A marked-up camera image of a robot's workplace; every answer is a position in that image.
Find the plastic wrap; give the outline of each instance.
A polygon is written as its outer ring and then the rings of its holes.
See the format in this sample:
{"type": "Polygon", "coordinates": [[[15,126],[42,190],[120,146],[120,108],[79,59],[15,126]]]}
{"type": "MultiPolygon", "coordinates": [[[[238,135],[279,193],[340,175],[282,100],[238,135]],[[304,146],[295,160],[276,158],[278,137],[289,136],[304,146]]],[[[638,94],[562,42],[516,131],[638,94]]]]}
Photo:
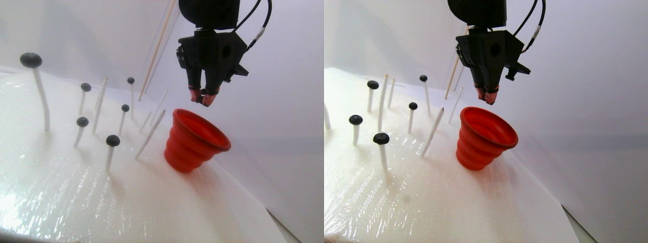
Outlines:
{"type": "MultiPolygon", "coordinates": [[[[325,135],[325,240],[524,242],[502,159],[481,171],[458,163],[459,119],[452,124],[449,117],[442,119],[421,158],[435,117],[428,117],[420,100],[395,92],[391,109],[385,107],[383,132],[390,141],[388,170],[383,170],[378,145],[372,142],[378,133],[378,106],[367,112],[366,82],[335,69],[325,71],[332,126],[325,135]],[[417,102],[419,109],[408,135],[410,102],[417,102]],[[356,146],[351,115],[364,119],[356,146]]],[[[432,108],[433,116],[439,109],[432,108]]]]}
{"type": "MultiPolygon", "coordinates": [[[[146,137],[139,133],[145,111],[126,116],[106,171],[106,137],[118,132],[122,104],[106,97],[97,133],[86,127],[73,148],[82,90],[42,74],[51,113],[51,130],[44,132],[33,78],[31,72],[0,77],[0,235],[55,242],[241,242],[215,171],[180,174],[164,160],[169,122],[159,125],[135,160],[146,137]]],[[[86,97],[83,116],[90,120],[97,91],[86,97]]]]}

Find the white wall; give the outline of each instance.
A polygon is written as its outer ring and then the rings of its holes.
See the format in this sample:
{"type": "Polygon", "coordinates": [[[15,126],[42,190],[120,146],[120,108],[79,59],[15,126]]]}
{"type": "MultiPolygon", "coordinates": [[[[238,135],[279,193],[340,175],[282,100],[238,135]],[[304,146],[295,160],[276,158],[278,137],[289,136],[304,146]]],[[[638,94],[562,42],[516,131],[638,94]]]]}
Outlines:
{"type": "Polygon", "coordinates": [[[327,0],[325,16],[325,67],[409,84],[425,74],[436,88],[447,85],[466,26],[447,1],[327,0]]]}
{"type": "Polygon", "coordinates": [[[41,70],[53,75],[90,84],[108,76],[109,87],[121,89],[130,88],[132,76],[140,88],[171,2],[3,0],[0,66],[24,69],[20,55],[35,52],[43,58],[41,70]]]}
{"type": "MultiPolygon", "coordinates": [[[[239,19],[254,3],[241,2],[239,19]]],[[[189,100],[176,48],[194,25],[179,17],[146,94],[157,102],[169,89],[169,113],[188,109],[219,127],[232,149],[214,159],[302,242],[321,242],[324,234],[322,8],[321,1],[274,1],[265,34],[241,61],[249,76],[223,83],[209,108],[189,100]]],[[[237,31],[246,43],[266,9],[262,1],[237,31]]]]}
{"type": "MultiPolygon", "coordinates": [[[[598,242],[648,240],[648,5],[548,1],[542,31],[520,57],[531,75],[502,77],[488,106],[516,128],[513,152],[598,242]]],[[[509,1],[514,30],[532,1],[509,1]]],[[[518,35],[527,43],[540,11],[518,35]]],[[[461,86],[470,87],[468,69],[461,86]]]]}

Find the black knob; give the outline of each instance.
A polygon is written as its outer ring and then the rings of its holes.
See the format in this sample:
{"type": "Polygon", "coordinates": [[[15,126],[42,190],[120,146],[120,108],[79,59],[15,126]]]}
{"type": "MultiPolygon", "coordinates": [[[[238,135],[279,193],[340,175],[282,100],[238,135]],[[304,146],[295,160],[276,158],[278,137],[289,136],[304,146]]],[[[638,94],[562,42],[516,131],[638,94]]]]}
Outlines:
{"type": "Polygon", "coordinates": [[[88,124],[87,118],[85,118],[85,117],[79,117],[79,118],[76,120],[76,124],[77,124],[78,126],[82,127],[82,128],[85,128],[85,127],[87,126],[87,124],[88,124]]]}
{"type": "Polygon", "coordinates": [[[351,117],[349,117],[349,123],[354,126],[360,125],[362,123],[362,117],[359,115],[352,115],[351,117]]]}
{"type": "Polygon", "coordinates": [[[377,143],[378,145],[386,145],[387,143],[389,143],[389,135],[384,132],[378,133],[373,136],[373,142],[377,143]]]}
{"type": "Polygon", "coordinates": [[[374,80],[370,80],[369,82],[367,82],[367,87],[369,87],[369,89],[378,89],[378,86],[379,86],[378,82],[374,80]]]}
{"type": "Polygon", "coordinates": [[[28,68],[37,68],[43,64],[43,59],[36,53],[28,52],[20,56],[20,63],[28,68]]]}
{"type": "Polygon", "coordinates": [[[117,137],[117,135],[110,135],[106,138],[106,144],[111,147],[116,147],[119,143],[119,137],[117,137]]]}
{"type": "Polygon", "coordinates": [[[81,90],[85,92],[90,92],[90,90],[92,90],[92,86],[90,86],[90,84],[88,83],[83,83],[81,84],[81,90]]]}

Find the cable connector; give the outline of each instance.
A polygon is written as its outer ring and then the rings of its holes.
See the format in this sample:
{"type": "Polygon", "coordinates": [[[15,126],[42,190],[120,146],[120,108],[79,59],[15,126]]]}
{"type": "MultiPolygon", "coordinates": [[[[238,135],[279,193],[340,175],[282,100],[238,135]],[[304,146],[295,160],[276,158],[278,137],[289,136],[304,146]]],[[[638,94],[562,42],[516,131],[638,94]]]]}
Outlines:
{"type": "Polygon", "coordinates": [[[261,28],[261,30],[259,30],[259,33],[257,34],[257,37],[254,38],[254,40],[258,40],[259,38],[261,38],[261,36],[263,35],[263,32],[266,32],[266,28],[265,28],[265,27],[264,27],[264,28],[261,28]]]}

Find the red collapsible cup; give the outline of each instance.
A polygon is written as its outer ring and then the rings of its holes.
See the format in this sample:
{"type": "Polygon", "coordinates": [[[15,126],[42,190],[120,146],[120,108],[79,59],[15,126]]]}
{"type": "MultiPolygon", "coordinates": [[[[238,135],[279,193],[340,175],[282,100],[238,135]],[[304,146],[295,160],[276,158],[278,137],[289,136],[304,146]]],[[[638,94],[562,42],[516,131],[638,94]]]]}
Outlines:
{"type": "Polygon", "coordinates": [[[209,121],[188,110],[173,111],[164,157],[177,171],[189,173],[230,148],[229,139],[209,121]]]}
{"type": "Polygon", "coordinates": [[[490,111],[466,107],[459,117],[457,159],[468,169],[481,170],[518,144],[518,134],[511,125],[490,111]]]}

